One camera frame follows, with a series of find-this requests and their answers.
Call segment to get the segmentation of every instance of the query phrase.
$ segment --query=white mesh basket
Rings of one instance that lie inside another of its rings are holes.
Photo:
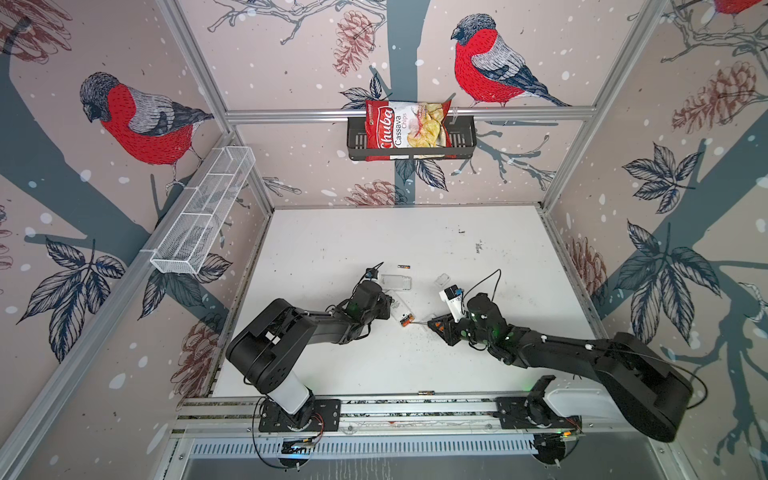
[[[249,147],[224,147],[151,262],[162,273],[198,273],[255,163]]]

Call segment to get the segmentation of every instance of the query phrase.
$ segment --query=bird wing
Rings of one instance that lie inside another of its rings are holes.
[[[175,112],[174,103],[165,95],[145,94],[128,87],[136,104],[136,113],[128,127],[139,135],[159,137],[172,131]]]
[[[496,35],[490,50],[472,56],[472,64],[484,77],[506,83],[525,66],[525,59],[509,48],[501,35]]]

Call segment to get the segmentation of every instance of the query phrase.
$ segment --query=bird illustration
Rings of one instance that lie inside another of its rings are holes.
[[[714,12],[711,13],[712,16],[704,24],[704,28],[707,28],[707,26],[712,21],[712,18],[714,18],[715,14],[724,13],[724,14],[730,15],[731,18],[733,19],[733,27],[731,28],[731,30],[735,30],[735,29],[744,27],[744,25],[738,25],[736,23],[736,15],[740,14],[744,10],[747,10],[749,7],[753,7],[754,5],[757,5],[763,0],[691,0],[690,2],[683,3],[677,9],[683,10],[684,8],[690,7],[692,5],[695,5],[699,2],[704,2],[704,1],[707,1],[708,3],[711,3],[714,5]]]
[[[502,107],[512,98],[539,97],[559,107],[568,107],[549,94],[525,65],[525,59],[504,43],[490,15],[468,15],[456,25],[456,81],[475,99],[498,102]]]
[[[214,116],[198,108],[184,107],[165,95],[145,94],[119,82],[114,76],[97,72],[80,87],[80,101],[88,121],[98,119],[120,145],[136,160],[150,165],[173,165],[174,178],[165,186],[166,193],[176,180],[176,162],[192,152],[192,137],[197,127]]]

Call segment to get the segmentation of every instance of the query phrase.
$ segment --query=gray surface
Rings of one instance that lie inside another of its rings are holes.
[[[367,480],[419,478],[419,480],[496,480],[526,478],[562,480],[616,478],[653,480],[664,478],[647,439],[639,433],[592,433],[579,442],[562,468],[545,467],[530,455],[385,458],[324,461],[306,464],[300,472],[285,473],[255,459],[194,459],[187,464],[184,480],[239,480],[254,478],[311,478],[313,480]]]

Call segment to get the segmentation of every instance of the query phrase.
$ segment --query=black mounting plate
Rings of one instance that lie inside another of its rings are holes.
[[[341,400],[336,399],[315,399],[312,407],[313,413],[319,413],[325,422],[326,432],[339,431],[339,417],[341,416]],[[288,417],[283,409],[275,402],[267,402],[259,419],[259,432],[278,433],[294,432],[287,427]],[[311,419],[309,425],[302,432],[319,432],[320,424],[315,419]]]
[[[533,429],[536,425],[528,419],[528,408],[525,406],[527,400],[524,396],[519,397],[497,397],[496,409],[499,422],[502,424],[502,430]],[[573,416],[571,420],[581,427],[581,417]],[[550,428],[553,429],[573,429],[574,425],[567,419],[557,417],[552,420]]]

